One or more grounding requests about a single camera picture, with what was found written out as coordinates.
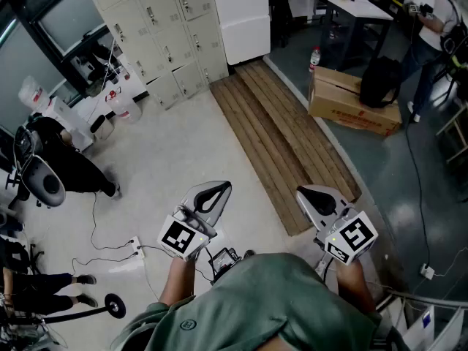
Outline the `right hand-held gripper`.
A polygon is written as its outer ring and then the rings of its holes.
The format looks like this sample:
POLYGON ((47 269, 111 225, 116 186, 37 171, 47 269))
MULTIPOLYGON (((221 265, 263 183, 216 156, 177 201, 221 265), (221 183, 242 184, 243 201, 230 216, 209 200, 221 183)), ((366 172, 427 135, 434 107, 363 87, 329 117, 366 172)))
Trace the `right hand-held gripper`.
POLYGON ((338 190, 321 185, 296 189, 296 201, 305 217, 318 229, 316 243, 339 262, 349 265, 372 247, 378 232, 364 211, 338 190))

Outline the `grey metal locker door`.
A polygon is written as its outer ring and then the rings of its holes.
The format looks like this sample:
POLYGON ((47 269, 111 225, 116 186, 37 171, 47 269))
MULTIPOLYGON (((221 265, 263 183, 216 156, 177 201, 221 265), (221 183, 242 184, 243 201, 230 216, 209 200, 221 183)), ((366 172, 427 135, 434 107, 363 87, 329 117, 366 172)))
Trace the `grey metal locker door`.
POLYGON ((168 110, 184 99, 172 72, 152 80, 146 89, 160 110, 168 110))
POLYGON ((165 75, 166 60, 151 35, 130 37, 126 56, 140 80, 147 84, 165 75))
POLYGON ((138 0, 143 18, 152 34, 183 23, 176 0, 138 0))
POLYGON ((102 13, 107 27, 124 51, 154 50, 155 44, 136 0, 126 0, 102 13))

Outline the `beige metal locker cabinet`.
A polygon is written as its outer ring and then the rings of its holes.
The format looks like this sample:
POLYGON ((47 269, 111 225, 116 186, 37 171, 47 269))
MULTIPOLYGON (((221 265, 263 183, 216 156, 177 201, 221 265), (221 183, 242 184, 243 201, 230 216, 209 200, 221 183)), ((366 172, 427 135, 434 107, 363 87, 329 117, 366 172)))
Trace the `beige metal locker cabinet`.
MULTIPOLYGON (((102 16, 105 10, 126 0, 92 1, 102 16)), ((157 34, 150 33, 166 60, 167 73, 173 73, 184 101, 227 77, 228 68, 215 1, 176 1, 183 23, 157 34)), ((136 2, 143 15, 138 0, 136 2)))

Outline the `person's left forearm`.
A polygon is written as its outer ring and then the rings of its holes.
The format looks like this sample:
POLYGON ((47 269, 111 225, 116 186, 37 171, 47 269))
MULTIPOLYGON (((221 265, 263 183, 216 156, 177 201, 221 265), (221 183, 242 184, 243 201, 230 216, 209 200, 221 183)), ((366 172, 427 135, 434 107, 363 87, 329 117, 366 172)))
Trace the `person's left forearm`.
POLYGON ((159 302, 172 306, 179 301, 185 300, 194 294, 195 287, 195 261, 182 260, 174 257, 168 273, 159 302))

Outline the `brown cardboard box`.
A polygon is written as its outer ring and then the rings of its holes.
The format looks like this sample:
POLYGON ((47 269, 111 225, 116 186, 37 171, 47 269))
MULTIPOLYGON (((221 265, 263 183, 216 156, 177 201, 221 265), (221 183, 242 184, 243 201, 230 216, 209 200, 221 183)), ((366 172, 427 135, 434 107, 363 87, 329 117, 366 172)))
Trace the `brown cardboard box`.
POLYGON ((394 134, 402 124, 398 103, 371 108, 359 100, 360 91, 360 78, 315 67, 310 83, 309 115, 386 137, 394 134))

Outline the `person's green shirt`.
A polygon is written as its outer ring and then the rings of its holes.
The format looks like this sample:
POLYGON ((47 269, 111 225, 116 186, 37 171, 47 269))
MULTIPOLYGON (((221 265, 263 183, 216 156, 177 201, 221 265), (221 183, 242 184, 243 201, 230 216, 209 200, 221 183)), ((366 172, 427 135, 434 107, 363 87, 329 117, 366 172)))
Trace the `person's green shirt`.
POLYGON ((112 351, 404 351, 377 312, 364 314, 289 253, 242 259, 207 292, 157 301, 112 351))

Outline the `small white trash bin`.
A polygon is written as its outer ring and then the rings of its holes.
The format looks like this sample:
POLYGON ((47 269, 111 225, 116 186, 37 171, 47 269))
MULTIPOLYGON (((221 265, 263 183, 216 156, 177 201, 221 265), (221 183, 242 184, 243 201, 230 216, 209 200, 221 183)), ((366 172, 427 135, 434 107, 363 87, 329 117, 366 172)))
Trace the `small white trash bin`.
POLYGON ((114 130, 113 124, 105 115, 100 115, 90 127, 95 140, 107 140, 114 130))

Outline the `black pole round base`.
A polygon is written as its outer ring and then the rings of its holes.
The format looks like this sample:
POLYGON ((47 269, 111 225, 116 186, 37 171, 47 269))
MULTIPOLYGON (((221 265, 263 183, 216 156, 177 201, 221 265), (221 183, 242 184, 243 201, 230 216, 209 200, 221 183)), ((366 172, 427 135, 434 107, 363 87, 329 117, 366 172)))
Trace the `black pole round base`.
POLYGON ((49 325, 49 324, 54 324, 54 323, 78 320, 78 319, 82 319, 85 317, 90 317, 90 316, 94 316, 94 315, 102 314, 102 313, 108 313, 111 317, 114 317, 116 319, 122 319, 125 317, 127 313, 127 309, 125 307, 124 302, 118 295, 109 293, 105 296, 104 306, 102 307, 91 309, 91 310, 84 311, 84 312, 78 312, 74 314, 66 314, 66 315, 55 316, 55 317, 43 317, 42 322, 44 324, 49 325))

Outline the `plastic bottle red label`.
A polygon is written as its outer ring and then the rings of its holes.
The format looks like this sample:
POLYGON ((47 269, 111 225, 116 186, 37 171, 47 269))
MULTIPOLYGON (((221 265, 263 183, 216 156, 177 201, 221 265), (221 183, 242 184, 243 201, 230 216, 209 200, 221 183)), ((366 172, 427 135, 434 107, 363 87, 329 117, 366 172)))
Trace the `plastic bottle red label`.
POLYGON ((319 46, 315 46, 312 49, 312 54, 309 62, 309 72, 312 74, 315 71, 315 68, 318 66, 321 59, 321 51, 319 46))

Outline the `white low counter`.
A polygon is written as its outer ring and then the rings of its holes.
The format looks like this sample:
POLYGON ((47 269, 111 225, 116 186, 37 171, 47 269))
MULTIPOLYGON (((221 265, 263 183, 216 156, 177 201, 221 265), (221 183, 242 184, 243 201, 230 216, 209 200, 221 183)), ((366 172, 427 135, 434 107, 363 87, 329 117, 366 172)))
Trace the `white low counter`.
POLYGON ((105 97, 112 89, 114 91, 121 89, 121 93, 132 98, 134 102, 138 102, 149 95, 145 85, 140 81, 126 56, 121 54, 117 59, 122 64, 121 72, 118 74, 118 82, 116 84, 110 81, 106 82, 105 87, 98 96, 86 97, 72 107, 72 110, 77 112, 89 124, 93 124, 100 115, 108 116, 113 113, 113 110, 105 101, 105 97))

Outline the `white shelf unit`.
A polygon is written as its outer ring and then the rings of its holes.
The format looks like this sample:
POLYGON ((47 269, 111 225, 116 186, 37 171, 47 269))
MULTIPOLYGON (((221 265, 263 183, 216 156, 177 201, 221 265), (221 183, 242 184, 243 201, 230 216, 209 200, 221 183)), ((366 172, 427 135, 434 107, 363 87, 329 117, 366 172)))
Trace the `white shelf unit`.
POLYGON ((377 304, 383 325, 395 330, 404 351, 468 351, 468 302, 389 290, 377 304))

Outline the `olive cloth bag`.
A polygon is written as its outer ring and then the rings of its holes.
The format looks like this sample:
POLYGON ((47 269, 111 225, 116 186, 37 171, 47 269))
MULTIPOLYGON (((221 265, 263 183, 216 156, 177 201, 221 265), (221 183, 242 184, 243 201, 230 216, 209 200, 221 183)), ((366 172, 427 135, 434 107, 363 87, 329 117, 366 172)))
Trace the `olive cloth bag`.
POLYGON ((105 87, 105 79, 100 78, 94 81, 91 85, 86 88, 87 97, 96 97, 98 96, 105 87))

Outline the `grey black office chair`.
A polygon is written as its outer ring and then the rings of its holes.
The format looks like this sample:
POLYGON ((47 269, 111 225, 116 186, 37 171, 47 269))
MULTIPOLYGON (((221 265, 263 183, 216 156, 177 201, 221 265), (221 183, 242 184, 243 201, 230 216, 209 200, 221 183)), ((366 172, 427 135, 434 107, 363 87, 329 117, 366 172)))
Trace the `grey black office chair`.
POLYGON ((38 133, 20 126, 14 137, 15 168, 22 185, 39 203, 49 208, 60 206, 66 197, 64 185, 43 158, 44 145, 38 133))

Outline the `black-framed window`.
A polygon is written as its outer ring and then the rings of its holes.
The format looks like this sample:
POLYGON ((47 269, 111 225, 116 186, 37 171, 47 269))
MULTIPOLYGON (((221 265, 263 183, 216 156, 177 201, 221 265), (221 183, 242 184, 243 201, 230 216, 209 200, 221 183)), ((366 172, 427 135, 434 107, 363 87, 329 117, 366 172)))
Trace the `black-framed window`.
POLYGON ((32 76, 66 102, 108 78, 112 38, 92 0, 0 0, 0 102, 32 76))

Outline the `black waist recorder box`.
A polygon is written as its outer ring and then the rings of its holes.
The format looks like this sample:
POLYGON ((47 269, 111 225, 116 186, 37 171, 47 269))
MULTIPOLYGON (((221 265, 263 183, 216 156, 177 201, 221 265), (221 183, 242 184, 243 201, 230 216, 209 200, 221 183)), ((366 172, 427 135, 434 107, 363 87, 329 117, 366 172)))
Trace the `black waist recorder box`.
POLYGON ((208 263, 213 273, 211 285, 214 285, 234 265, 241 261, 241 257, 237 255, 234 248, 223 248, 214 256, 211 254, 208 255, 210 257, 208 263))

